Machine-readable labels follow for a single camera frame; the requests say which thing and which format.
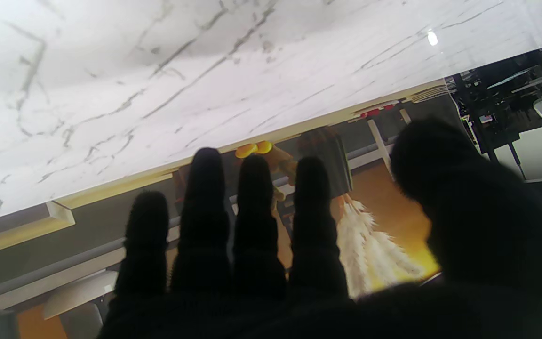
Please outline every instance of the gray marble vein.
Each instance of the gray marble vein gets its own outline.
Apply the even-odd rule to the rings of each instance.
[[[0,0],[0,216],[540,47],[542,1]]]

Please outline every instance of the orange object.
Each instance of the orange object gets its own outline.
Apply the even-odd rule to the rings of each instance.
[[[235,157],[238,159],[244,159],[256,151],[258,151],[258,146],[256,146],[256,144],[239,146],[237,150],[235,150]]]
[[[273,148],[273,144],[269,141],[262,141],[256,144],[256,147],[258,148],[256,151],[258,154],[267,154],[271,151],[271,148]]]

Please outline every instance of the feather duster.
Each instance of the feather duster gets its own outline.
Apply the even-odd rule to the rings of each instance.
[[[338,223],[340,261],[349,294],[355,298],[372,291],[374,282],[387,287],[399,283],[399,275],[418,278],[423,269],[385,232],[374,230],[374,216],[347,194],[338,200],[342,217]]]

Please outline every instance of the black machine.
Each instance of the black machine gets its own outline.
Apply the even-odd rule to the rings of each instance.
[[[480,152],[497,162],[494,149],[509,145],[524,176],[513,142],[542,127],[534,109],[542,98],[542,49],[454,75],[447,84]]]

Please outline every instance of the marble countertop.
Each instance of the marble countertop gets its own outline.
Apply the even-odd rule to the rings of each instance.
[[[0,216],[540,47],[542,0],[0,0]]]

